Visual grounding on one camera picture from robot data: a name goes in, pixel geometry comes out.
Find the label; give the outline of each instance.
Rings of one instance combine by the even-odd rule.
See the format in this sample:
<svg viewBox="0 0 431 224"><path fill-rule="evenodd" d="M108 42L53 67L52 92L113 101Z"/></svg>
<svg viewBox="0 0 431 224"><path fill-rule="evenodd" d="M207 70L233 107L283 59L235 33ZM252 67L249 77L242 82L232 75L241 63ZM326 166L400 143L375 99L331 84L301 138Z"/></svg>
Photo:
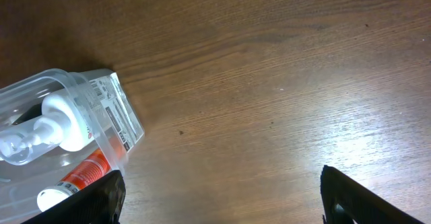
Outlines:
<svg viewBox="0 0 431 224"><path fill-rule="evenodd" d="M118 138L126 151L130 151L143 136L143 129L121 88L117 74L93 79L90 84L102 104L101 108L95 106L95 109L106 111Z"/></svg>
<svg viewBox="0 0 431 224"><path fill-rule="evenodd" d="M108 160L106 160L103 152L97 149L62 178L56 186L62 186L75 194L103 177L109 170Z"/></svg>

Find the tube cap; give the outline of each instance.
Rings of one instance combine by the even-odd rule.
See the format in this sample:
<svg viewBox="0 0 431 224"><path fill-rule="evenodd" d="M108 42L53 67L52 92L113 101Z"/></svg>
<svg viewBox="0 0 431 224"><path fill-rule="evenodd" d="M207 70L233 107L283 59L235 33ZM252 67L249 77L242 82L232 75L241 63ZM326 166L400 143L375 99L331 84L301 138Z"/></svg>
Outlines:
<svg viewBox="0 0 431 224"><path fill-rule="evenodd" d="M61 186L48 187L38 194L38 207L42 212L46 211L56 204L59 204L72 194L73 193L70 191L64 190Z"/></svg>

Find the barcode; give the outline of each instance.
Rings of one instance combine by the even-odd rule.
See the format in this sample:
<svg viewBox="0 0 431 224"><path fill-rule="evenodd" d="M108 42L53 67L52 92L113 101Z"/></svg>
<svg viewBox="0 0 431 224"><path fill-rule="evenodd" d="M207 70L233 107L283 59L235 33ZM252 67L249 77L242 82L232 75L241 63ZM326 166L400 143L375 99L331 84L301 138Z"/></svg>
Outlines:
<svg viewBox="0 0 431 224"><path fill-rule="evenodd" d="M105 98L105 95L102 93L102 90L100 90L96 82L92 82L92 87L96 92L97 96L99 97L99 100L103 100Z"/></svg>

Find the sticker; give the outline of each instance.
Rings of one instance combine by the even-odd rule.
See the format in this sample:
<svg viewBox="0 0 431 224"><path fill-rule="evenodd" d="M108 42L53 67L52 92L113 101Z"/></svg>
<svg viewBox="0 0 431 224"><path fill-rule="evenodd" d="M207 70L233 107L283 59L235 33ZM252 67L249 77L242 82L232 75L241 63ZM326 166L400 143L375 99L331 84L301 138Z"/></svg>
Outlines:
<svg viewBox="0 0 431 224"><path fill-rule="evenodd" d="M93 79L90 84L103 106L101 109L106 112L103 115L112 122L126 151L130 151L143 136L143 129L121 88L117 74Z"/></svg>

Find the wooden table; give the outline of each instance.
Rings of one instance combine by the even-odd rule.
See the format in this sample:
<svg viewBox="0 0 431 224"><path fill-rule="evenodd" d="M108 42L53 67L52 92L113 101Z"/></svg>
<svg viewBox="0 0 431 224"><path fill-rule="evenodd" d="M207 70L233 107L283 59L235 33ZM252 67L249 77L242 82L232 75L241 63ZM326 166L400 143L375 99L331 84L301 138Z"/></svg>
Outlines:
<svg viewBox="0 0 431 224"><path fill-rule="evenodd" d="M322 223L332 165L431 222L431 0L0 0L1 84L114 69L122 223Z"/></svg>

